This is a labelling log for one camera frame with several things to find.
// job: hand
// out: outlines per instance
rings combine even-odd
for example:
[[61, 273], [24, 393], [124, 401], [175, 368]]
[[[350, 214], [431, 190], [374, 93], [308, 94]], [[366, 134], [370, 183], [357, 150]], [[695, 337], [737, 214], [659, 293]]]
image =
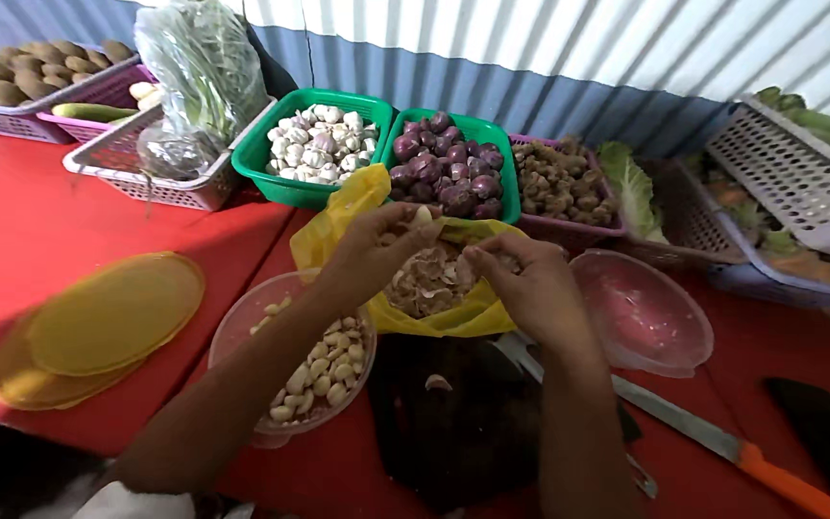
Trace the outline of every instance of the hand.
[[[438, 222], [408, 229], [419, 207], [392, 202], [355, 218], [317, 276], [317, 297], [339, 305], [342, 315], [349, 315], [383, 290], [407, 259], [432, 246], [441, 234]], [[428, 209], [433, 218], [440, 216], [438, 208]], [[395, 236], [388, 245], [387, 233]]]
[[[516, 257], [521, 274], [502, 266], [495, 252]], [[514, 324], [538, 342], [562, 344], [574, 325], [586, 322], [581, 294], [559, 245], [501, 233], [466, 247], [463, 254], [491, 284]]]

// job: basket of garlic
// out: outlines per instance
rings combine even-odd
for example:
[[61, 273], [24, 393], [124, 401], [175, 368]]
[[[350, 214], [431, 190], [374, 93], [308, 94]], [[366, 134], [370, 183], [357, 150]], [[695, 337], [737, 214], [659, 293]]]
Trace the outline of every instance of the basket of garlic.
[[[249, 290], [217, 328], [207, 366], [213, 368], [276, 319], [318, 273], [319, 269], [288, 272]], [[294, 434], [335, 417], [361, 392], [374, 365], [375, 350], [376, 330], [364, 307], [332, 323], [271, 402], [269, 414], [256, 424], [252, 444], [276, 449]]]
[[320, 210], [354, 170], [382, 156], [393, 113], [375, 97], [294, 90], [236, 146], [232, 164], [268, 200]]

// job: yellow plastic bag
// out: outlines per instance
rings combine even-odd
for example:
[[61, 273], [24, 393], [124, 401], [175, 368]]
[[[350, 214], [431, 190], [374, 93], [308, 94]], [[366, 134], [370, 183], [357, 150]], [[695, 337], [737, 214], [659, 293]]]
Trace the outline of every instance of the yellow plastic bag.
[[[329, 205], [291, 238], [297, 269], [322, 267], [354, 218], [379, 207], [389, 195], [389, 173], [382, 163], [359, 169], [329, 197]], [[473, 244], [500, 233], [524, 235], [498, 220], [460, 220], [442, 217], [445, 241]], [[501, 301], [484, 279], [456, 307], [416, 320], [389, 305], [380, 292], [367, 302], [367, 311], [381, 334], [399, 333], [430, 337], [476, 337], [501, 334], [516, 328]]]

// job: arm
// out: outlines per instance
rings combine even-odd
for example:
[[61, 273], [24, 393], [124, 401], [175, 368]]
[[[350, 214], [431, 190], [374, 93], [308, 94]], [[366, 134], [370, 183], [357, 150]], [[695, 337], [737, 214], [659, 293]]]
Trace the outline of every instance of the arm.
[[437, 237], [440, 229], [431, 224], [380, 245], [380, 235], [410, 221], [416, 208], [393, 203], [355, 220], [310, 289], [163, 407], [103, 483], [120, 480], [133, 492], [209, 490], [329, 324], [382, 290]]
[[[516, 256], [513, 275], [490, 252]], [[639, 517], [607, 361], [562, 249], [508, 233], [464, 251], [508, 315], [543, 346], [539, 488], [546, 517]]]

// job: knife with orange handle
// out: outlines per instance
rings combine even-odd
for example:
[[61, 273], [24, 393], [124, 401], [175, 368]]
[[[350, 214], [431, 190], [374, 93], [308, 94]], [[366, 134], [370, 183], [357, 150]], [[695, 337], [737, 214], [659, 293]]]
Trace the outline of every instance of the knife with orange handle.
[[752, 442], [736, 438], [717, 426], [677, 407], [659, 395], [647, 391], [616, 375], [611, 375], [613, 389], [624, 400], [646, 411], [710, 451], [741, 468], [746, 474], [767, 485], [780, 496], [806, 511], [830, 519], [830, 496], [790, 472], [767, 463], [761, 449]]

